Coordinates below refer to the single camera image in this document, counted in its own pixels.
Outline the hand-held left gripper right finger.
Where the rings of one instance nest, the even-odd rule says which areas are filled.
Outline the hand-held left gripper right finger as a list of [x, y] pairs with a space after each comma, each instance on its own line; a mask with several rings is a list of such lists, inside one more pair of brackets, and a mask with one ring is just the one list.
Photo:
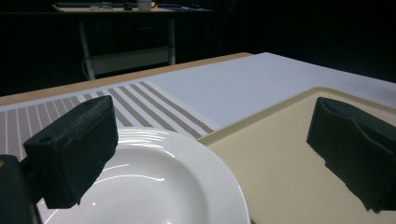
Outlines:
[[354, 105], [319, 97], [306, 143], [366, 209], [396, 211], [395, 126]]

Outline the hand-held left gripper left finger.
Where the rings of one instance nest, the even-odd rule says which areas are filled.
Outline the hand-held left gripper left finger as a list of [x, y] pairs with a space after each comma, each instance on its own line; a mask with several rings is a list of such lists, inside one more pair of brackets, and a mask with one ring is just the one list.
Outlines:
[[24, 144], [27, 159], [41, 173], [49, 209], [71, 208], [114, 156], [119, 136], [112, 98], [79, 104]]

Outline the white ribbed plate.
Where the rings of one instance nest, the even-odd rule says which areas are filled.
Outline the white ribbed plate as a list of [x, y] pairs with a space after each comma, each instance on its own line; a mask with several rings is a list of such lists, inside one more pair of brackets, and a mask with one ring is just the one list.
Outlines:
[[243, 192], [219, 156], [153, 128], [119, 130], [116, 154], [79, 205], [37, 207], [44, 224], [250, 224]]

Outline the beige tray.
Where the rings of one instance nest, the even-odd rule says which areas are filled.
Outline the beige tray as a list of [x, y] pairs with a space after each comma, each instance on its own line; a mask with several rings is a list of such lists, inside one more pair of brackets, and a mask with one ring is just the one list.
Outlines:
[[396, 211], [366, 210], [306, 143], [319, 97], [354, 105], [396, 126], [396, 109], [314, 88], [199, 140], [228, 165], [255, 224], [396, 224]]

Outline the striped placemat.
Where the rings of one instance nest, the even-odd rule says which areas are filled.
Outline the striped placemat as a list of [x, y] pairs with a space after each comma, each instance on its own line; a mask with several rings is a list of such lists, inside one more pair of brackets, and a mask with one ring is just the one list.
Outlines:
[[0, 155], [26, 157], [23, 143], [88, 100], [108, 95], [118, 127], [153, 127], [198, 139], [219, 125], [148, 81], [106, 86], [89, 91], [0, 106]]

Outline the background desk with metal legs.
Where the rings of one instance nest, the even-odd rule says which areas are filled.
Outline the background desk with metal legs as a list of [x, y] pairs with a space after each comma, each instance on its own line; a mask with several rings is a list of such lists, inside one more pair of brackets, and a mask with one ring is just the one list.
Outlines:
[[176, 19], [211, 13], [201, 7], [158, 4], [154, 1], [151, 11], [139, 10], [136, 1], [123, 2], [123, 8], [51, 6], [63, 15], [80, 16], [78, 32], [84, 55], [83, 72], [89, 80], [121, 70], [175, 64]]

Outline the dark keyboard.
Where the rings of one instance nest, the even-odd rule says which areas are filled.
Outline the dark keyboard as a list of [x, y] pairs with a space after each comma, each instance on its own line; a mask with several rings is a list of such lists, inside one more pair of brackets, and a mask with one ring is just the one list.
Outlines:
[[88, 7], [111, 7], [111, 8], [123, 8], [123, 3], [112, 3], [112, 2], [53, 2], [56, 7], [65, 8], [88, 8]]

